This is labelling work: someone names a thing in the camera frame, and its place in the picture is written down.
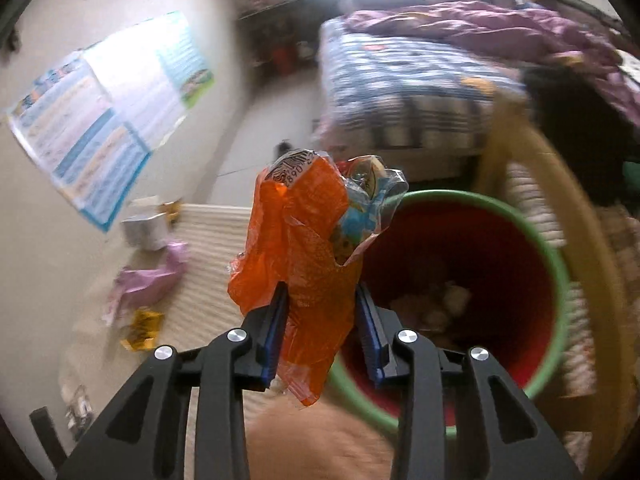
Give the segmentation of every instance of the floor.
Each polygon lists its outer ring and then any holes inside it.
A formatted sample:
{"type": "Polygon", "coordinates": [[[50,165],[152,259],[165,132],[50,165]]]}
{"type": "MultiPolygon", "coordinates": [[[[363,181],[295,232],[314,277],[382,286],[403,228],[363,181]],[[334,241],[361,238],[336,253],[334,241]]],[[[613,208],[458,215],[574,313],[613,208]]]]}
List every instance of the floor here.
{"type": "Polygon", "coordinates": [[[310,148],[312,121],[320,112],[317,70],[297,72],[260,90],[241,120],[207,203],[251,207],[255,178],[273,162],[276,145],[287,139],[295,148],[310,148]]]}

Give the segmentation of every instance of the mattress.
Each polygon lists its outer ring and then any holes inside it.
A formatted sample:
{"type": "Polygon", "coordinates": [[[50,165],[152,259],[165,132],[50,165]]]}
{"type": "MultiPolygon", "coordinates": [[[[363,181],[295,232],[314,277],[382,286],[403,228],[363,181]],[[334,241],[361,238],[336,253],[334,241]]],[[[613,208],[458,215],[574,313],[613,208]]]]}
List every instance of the mattress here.
{"type": "Polygon", "coordinates": [[[351,33],[341,18],[322,25],[319,60],[316,147],[336,160],[381,155],[412,181],[455,176],[484,145],[495,91],[524,94],[506,64],[420,38],[351,33]]]}

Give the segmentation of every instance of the pink blanket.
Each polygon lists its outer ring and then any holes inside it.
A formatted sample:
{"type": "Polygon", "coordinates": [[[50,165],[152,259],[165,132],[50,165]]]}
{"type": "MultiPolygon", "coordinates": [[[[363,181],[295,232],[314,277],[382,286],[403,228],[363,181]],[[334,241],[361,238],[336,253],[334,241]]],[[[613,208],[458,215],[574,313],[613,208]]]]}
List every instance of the pink blanket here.
{"type": "Polygon", "coordinates": [[[511,10],[484,2],[446,2],[349,15],[353,32],[418,36],[484,56],[542,64],[562,62],[583,73],[600,94],[640,126],[640,95],[626,84],[617,51],[605,38],[548,9],[511,10]]]}

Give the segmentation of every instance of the poster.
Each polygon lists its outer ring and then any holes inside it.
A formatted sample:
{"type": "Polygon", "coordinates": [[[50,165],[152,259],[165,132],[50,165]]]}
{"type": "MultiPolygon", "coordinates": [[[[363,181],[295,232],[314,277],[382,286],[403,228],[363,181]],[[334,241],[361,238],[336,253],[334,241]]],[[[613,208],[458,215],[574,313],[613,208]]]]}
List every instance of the poster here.
{"type": "Polygon", "coordinates": [[[34,81],[8,119],[59,192],[108,231],[150,150],[115,110],[82,53],[34,81]]]}
{"type": "Polygon", "coordinates": [[[155,150],[213,83],[181,12],[121,30],[84,56],[115,108],[155,150]]]}

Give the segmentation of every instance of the red bucket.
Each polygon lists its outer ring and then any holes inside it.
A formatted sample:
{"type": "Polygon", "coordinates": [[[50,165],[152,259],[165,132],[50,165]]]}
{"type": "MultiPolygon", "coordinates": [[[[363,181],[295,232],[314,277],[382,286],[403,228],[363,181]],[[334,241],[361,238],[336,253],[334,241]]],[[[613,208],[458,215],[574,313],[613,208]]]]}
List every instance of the red bucket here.
{"type": "MultiPolygon", "coordinates": [[[[535,396],[557,367],[566,337],[568,279],[559,255],[515,209],[497,200],[452,190],[408,193],[390,227],[365,253],[362,281],[377,305],[417,293],[410,271],[424,254],[437,254],[449,279],[471,293],[455,322],[462,334],[457,343],[487,348],[535,396]]],[[[399,399],[374,388],[355,333],[330,377],[365,418],[384,430],[397,427],[399,399]]],[[[451,408],[446,419],[454,425],[451,408]]]]}

